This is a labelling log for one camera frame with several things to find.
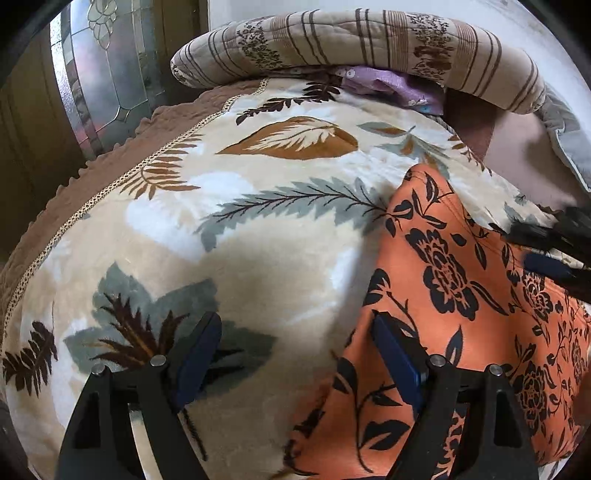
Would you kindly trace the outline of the grey ruffled pillow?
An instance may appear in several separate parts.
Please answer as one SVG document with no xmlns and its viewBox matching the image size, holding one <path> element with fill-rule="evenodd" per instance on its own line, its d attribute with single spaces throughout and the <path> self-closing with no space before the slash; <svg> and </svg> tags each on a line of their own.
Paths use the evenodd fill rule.
<svg viewBox="0 0 591 480">
<path fill-rule="evenodd" d="M 554 153 L 589 194 L 590 136 L 570 106 L 551 86 L 546 87 L 545 100 L 536 114 L 545 126 Z"/>
</svg>

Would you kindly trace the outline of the pink padded headboard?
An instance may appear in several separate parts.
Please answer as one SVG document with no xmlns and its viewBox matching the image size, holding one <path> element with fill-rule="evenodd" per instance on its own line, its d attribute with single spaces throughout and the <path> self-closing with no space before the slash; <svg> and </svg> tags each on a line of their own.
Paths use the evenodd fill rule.
<svg viewBox="0 0 591 480">
<path fill-rule="evenodd" d="M 586 206 L 590 196 L 554 153 L 535 114 L 506 112 L 475 96 L 448 90 L 443 119 L 486 167 L 541 207 Z"/>
</svg>

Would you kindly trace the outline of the purple cloth under bolster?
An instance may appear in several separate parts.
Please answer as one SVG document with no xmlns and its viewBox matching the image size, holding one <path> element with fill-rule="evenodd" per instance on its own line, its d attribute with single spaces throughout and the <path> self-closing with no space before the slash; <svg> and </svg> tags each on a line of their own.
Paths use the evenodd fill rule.
<svg viewBox="0 0 591 480">
<path fill-rule="evenodd" d="M 332 74 L 341 78 L 342 88 L 351 93 L 385 98 L 424 114 L 444 113 L 445 90 L 435 81 L 367 66 L 339 66 Z"/>
</svg>

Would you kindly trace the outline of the orange black floral garment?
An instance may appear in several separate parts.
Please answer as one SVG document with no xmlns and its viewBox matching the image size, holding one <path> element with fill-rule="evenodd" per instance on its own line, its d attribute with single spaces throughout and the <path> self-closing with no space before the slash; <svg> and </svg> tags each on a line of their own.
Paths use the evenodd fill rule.
<svg viewBox="0 0 591 480">
<path fill-rule="evenodd" d="M 549 279 L 527 272 L 520 248 L 479 226 L 434 169 L 411 168 L 388 208 L 377 266 L 332 380 L 294 417 L 290 472 L 382 479 L 414 424 L 412 408 L 370 336 L 377 313 L 453 365 L 500 365 L 545 466 L 583 436 L 573 403 L 588 368 L 590 316 Z"/>
</svg>

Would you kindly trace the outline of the leaf pattern plush blanket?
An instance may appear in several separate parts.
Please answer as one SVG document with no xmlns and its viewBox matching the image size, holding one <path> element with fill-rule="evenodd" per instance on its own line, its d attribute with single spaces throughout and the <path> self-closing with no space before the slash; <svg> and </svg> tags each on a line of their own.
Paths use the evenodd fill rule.
<svg viewBox="0 0 591 480">
<path fill-rule="evenodd" d="M 201 316 L 219 350 L 181 423 L 212 479 L 290 472 L 294 417 L 332 380 L 388 208 L 425 165 L 481 227 L 550 217 L 443 122 L 317 82 L 239 82 L 166 108 L 63 189 L 1 277 L 3 386 L 31 470 L 55 476 L 92 367 L 137 370 Z"/>
</svg>

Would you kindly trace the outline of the striped floral bolster pillow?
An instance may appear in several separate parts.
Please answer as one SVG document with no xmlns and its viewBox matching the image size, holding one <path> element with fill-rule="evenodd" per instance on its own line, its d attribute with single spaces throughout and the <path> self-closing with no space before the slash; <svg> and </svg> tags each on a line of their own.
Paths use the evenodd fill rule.
<svg viewBox="0 0 591 480">
<path fill-rule="evenodd" d="M 174 78 L 194 89 L 279 69 L 344 65 L 420 76 L 516 114 L 537 111 L 547 93 L 535 61 L 494 33 L 394 10 L 311 10 L 232 22 L 190 40 L 170 60 Z"/>
</svg>

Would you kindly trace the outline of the brown door with stained glass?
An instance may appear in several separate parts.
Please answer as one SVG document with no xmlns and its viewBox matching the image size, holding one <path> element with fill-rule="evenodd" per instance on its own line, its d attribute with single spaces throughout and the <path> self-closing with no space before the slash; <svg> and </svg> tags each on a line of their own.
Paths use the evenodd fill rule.
<svg viewBox="0 0 591 480">
<path fill-rule="evenodd" d="M 89 161 L 195 92 L 171 56 L 208 27 L 204 1 L 1 5 L 1 253 Z"/>
</svg>

